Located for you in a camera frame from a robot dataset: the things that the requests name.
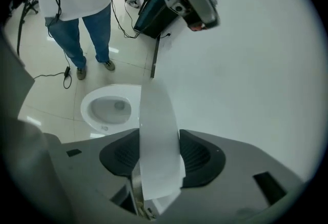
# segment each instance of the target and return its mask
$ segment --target paper sheet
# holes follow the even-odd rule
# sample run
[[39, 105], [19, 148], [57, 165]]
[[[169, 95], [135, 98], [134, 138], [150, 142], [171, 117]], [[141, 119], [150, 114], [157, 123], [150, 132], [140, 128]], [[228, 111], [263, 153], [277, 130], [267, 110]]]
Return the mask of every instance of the paper sheet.
[[178, 128], [169, 95], [155, 80], [142, 85], [139, 123], [143, 198], [169, 196], [182, 186]]

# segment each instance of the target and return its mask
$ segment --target sneaker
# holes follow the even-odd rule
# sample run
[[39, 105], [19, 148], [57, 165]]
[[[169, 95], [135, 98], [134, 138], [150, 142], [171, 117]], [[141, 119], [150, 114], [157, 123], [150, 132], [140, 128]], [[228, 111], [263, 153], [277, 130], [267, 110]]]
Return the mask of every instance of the sneaker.
[[127, 1], [127, 4], [132, 6], [133, 8], [139, 8], [139, 5], [137, 4], [137, 2], [129, 2]]
[[109, 60], [108, 62], [103, 63], [103, 65], [109, 70], [109, 71], [114, 71], [115, 70], [115, 65], [114, 63]]
[[85, 68], [84, 69], [81, 69], [81, 68], [76, 69], [77, 79], [83, 80], [84, 78], [86, 78], [86, 75], [87, 75], [87, 71]]

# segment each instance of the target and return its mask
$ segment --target black cable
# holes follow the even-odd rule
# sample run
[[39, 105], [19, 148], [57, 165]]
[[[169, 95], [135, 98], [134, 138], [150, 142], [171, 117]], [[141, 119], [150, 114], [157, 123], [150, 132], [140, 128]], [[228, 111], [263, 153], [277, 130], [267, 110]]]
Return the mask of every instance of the black cable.
[[136, 39], [136, 38], [141, 34], [141, 32], [137, 32], [134, 36], [130, 36], [130, 35], [128, 35], [128, 34], [126, 33], [126, 31], [122, 28], [121, 24], [119, 23], [119, 21], [118, 21], [118, 19], [117, 19], [117, 16], [116, 16], [116, 7], [115, 7], [115, 5], [114, 5], [113, 0], [111, 1], [111, 3], [112, 3], [112, 9], [113, 9], [113, 13], [114, 13], [115, 19], [116, 19], [116, 21], [117, 21], [117, 23], [118, 23], [118, 28], [122, 30], [122, 32], [123, 32], [123, 34], [124, 34], [124, 38], [132, 38], [132, 39]]
[[130, 15], [129, 12], [127, 11], [126, 3], [124, 3], [124, 8], [125, 8], [125, 11], [127, 12], [127, 14], [129, 15], [129, 17], [130, 17], [130, 19], [131, 19], [131, 27], [132, 27], [132, 29], [133, 29], [133, 20], [132, 20], [131, 15]]
[[65, 79], [66, 79], [66, 77], [64, 77], [64, 81], [63, 81], [63, 87], [64, 87], [65, 89], [69, 89], [69, 88], [70, 88], [70, 86], [71, 86], [71, 84], [72, 84], [72, 77], [71, 77], [71, 75], [70, 75], [70, 74], [68, 74], [68, 76], [71, 78], [71, 81], [70, 81], [70, 84], [68, 85], [68, 87], [65, 87]]
[[60, 72], [58, 74], [41, 74], [41, 75], [38, 75], [38, 76], [34, 77], [33, 79], [36, 79], [36, 78], [38, 78], [40, 76], [56, 76], [56, 75], [59, 75], [59, 74], [64, 74], [64, 72]]
[[[64, 72], [60, 72], [60, 73], [58, 73], [58, 74], [41, 74], [41, 75], [38, 75], [38, 76], [36, 76], [36, 77], [34, 77], [33, 79], [37, 79], [38, 77], [41, 77], [41, 76], [44, 76], [44, 77], [47, 77], [47, 76], [57, 76], [57, 75], [59, 75], [59, 74], [65, 74]], [[71, 84], [72, 84], [72, 77], [71, 77], [71, 75], [70, 74], [68, 74], [67, 75], [67, 77], [69, 76], [69, 78], [70, 78], [70, 84], [66, 87], [65, 86], [65, 80], [66, 80], [66, 77], [64, 77], [64, 80], [63, 80], [63, 87], [65, 88], [65, 89], [69, 89], [70, 87], [71, 87]]]
[[67, 63], [68, 63], [68, 66], [69, 66], [69, 68], [71, 68], [70, 62], [68, 62], [68, 59], [67, 59], [67, 57], [66, 57], [66, 53], [65, 53], [64, 50], [63, 50], [63, 52], [64, 52], [64, 56], [65, 56], [65, 58], [66, 58], [66, 61], [67, 61]]
[[164, 37], [167, 37], [167, 36], [170, 36], [171, 34], [170, 33], [168, 33], [168, 34], [166, 34], [165, 36], [163, 36], [163, 37], [160, 37], [160, 38], [164, 38]]

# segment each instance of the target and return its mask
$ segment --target toilet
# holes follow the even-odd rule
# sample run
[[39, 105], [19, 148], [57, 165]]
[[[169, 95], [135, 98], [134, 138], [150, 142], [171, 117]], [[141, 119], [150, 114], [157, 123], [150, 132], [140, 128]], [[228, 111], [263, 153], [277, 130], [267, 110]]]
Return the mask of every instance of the toilet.
[[138, 85], [102, 87], [84, 97], [81, 114], [85, 122], [105, 135], [139, 128], [140, 96]]

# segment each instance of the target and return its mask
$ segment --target tiled floor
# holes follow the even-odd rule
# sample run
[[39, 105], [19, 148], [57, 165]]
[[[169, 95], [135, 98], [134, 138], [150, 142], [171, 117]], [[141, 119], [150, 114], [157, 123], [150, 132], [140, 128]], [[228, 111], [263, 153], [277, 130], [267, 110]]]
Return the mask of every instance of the tiled floor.
[[[120, 24], [130, 35], [134, 35], [131, 19], [125, 12], [124, 0], [114, 0], [114, 4]], [[126, 8], [135, 23], [138, 10], [128, 5]], [[21, 12], [22, 7], [15, 11], [5, 27], [7, 38], [14, 49]], [[62, 142], [103, 136], [83, 121], [80, 113], [82, 99], [89, 92], [106, 85], [142, 84], [144, 79], [150, 78], [155, 50], [155, 40], [145, 35], [141, 34], [137, 39], [124, 38], [113, 12], [111, 24], [109, 46], [110, 58], [116, 65], [115, 72], [109, 72], [96, 61], [93, 44], [83, 21], [80, 21], [80, 44], [87, 58], [86, 79], [77, 80], [72, 63], [72, 85], [69, 89], [63, 88], [61, 75], [37, 78], [20, 111], [20, 119], [35, 124], [43, 132], [57, 135]], [[20, 57], [33, 77], [64, 72], [67, 66], [62, 49], [48, 36], [41, 13], [35, 15], [30, 12], [25, 18]]]

